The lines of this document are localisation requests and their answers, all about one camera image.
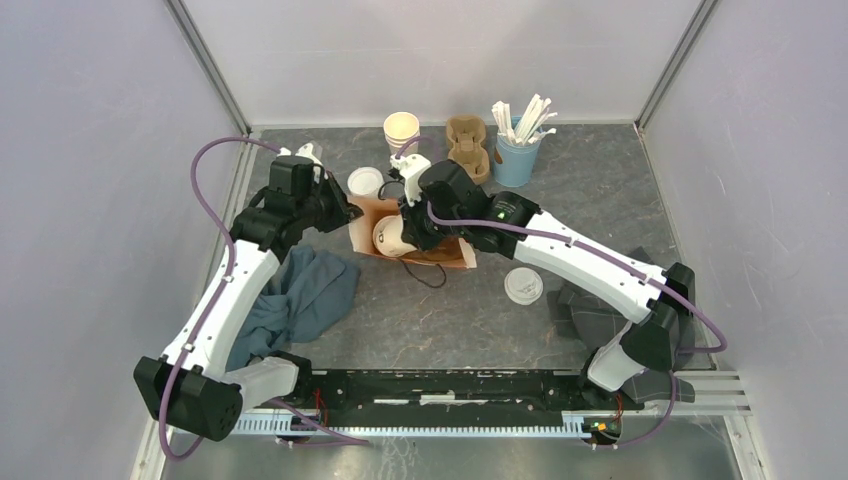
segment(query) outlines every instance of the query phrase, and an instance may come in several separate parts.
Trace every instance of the paper cup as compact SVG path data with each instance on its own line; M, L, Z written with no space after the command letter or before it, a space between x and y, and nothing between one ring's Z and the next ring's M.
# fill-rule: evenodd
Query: paper cup
M415 115L409 112L396 112L389 115L383 122L383 133L389 149L392 153L397 153L409 139L421 134L421 125ZM418 153L418 144L410 145L404 152L404 154L407 153Z
M383 186L383 174L374 167L357 168L347 177L347 189L351 195L377 197Z
M377 251L387 257L400 257L415 250L413 245L404 243L400 236L403 233L403 218L400 215L383 217L374 225L372 239Z

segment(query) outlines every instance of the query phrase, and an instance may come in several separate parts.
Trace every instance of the table surface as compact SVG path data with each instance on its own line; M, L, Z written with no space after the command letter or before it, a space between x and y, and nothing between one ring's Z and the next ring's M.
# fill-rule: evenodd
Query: table surface
M633 127L565 125L557 131L539 148L530 183L510 190L620 252L641 246L658 265L678 261L656 182ZM445 129L424 127L422 134L434 141L422 143L419 153L431 161L445 158ZM345 189L348 175L358 167L384 172L389 168L381 128L267 130L262 139L291 150L317 142L323 148L322 162ZM492 128L486 143L492 158ZM273 154L264 149L257 153L247 198L267 185L272 160ZM504 189L494 180L483 187L488 192ZM449 269L445 287L430 289L397 262L354 253L347 229L329 234L310 230L304 243L350 259L362 270L353 310L318 340L290 348L311 359L315 368L573 370L588 358L579 339L557 335L544 296L529 306L506 296L503 279L520 262L478 252L476 269ZM435 267L412 268L433 283L441 279ZM546 293L563 285L561 278L534 269ZM704 355L689 364L689 368L710 367Z

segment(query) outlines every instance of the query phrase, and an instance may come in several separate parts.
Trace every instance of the white paper cup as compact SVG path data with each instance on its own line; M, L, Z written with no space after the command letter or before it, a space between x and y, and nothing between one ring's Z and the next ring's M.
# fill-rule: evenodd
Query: white paper cup
M421 134L421 125L415 115L409 112L396 112L389 115L383 122L383 133L386 136L386 143L389 144L389 150L397 153L409 139ZM404 152L404 154L407 153L418 153L418 144L410 145Z
M377 197L383 186L383 174L374 167L357 168L347 177L347 189L351 195Z
M415 250L413 245L404 243L400 236L403 233L403 218L400 215L383 217L374 225L372 239L377 251L387 257L400 257Z
M542 296L542 277L527 267L518 267L504 278L504 290L510 300L519 305L530 305Z

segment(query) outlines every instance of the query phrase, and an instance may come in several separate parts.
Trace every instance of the brown paper bag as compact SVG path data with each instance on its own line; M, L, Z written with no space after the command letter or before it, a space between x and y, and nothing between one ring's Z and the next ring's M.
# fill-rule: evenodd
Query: brown paper bag
M348 201L362 209L363 215L348 225L350 244L354 252L364 253L374 257L386 257L377 251L372 239L372 233L377 222L389 215L398 215L400 211L397 199L379 200L370 197L348 196ZM477 257L474 249L465 240L458 237L446 238L438 247L429 252L414 251L397 257L409 263L419 265L436 265L449 268L477 268Z

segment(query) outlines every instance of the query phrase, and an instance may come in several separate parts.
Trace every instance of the gray towel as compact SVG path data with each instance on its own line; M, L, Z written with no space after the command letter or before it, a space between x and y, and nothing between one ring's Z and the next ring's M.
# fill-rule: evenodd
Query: gray towel
M311 342L353 307L359 268L310 246L289 251L239 331L227 371L247 365L252 355L266 356L286 343Z

